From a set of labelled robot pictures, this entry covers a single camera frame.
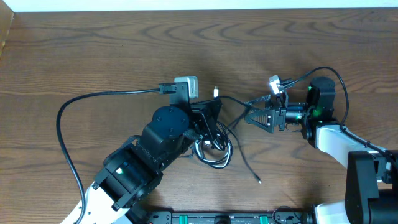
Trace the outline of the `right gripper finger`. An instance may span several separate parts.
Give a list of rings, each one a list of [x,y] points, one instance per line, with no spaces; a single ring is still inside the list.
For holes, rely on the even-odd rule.
[[[271,101],[271,95],[264,95],[264,96],[260,96],[259,98],[255,98],[253,100],[249,100],[247,102],[244,102],[244,104],[246,104],[246,105],[254,105],[254,104],[257,104],[257,103],[261,103],[261,102],[264,102],[265,104],[267,104],[270,101]]]
[[[276,110],[258,110],[245,116],[245,122],[261,128],[262,130],[273,133],[276,122]]]

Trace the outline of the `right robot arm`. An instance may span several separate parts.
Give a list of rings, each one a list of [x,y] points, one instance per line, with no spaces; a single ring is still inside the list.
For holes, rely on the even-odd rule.
[[[314,206],[299,223],[397,223],[397,151],[377,147],[337,122],[334,81],[314,78],[304,103],[289,101],[292,80],[274,75],[269,83],[276,99],[265,96],[266,107],[247,114],[246,122],[269,133],[300,124],[303,138],[347,171],[344,200]]]

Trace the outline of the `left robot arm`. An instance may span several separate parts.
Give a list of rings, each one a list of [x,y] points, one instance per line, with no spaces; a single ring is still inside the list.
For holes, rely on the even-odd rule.
[[[171,104],[157,109],[142,134],[129,137],[103,162],[64,223],[114,223],[147,197],[163,171],[188,148],[203,163],[225,168],[233,147],[218,124],[221,100],[190,103],[186,93],[171,92]]]

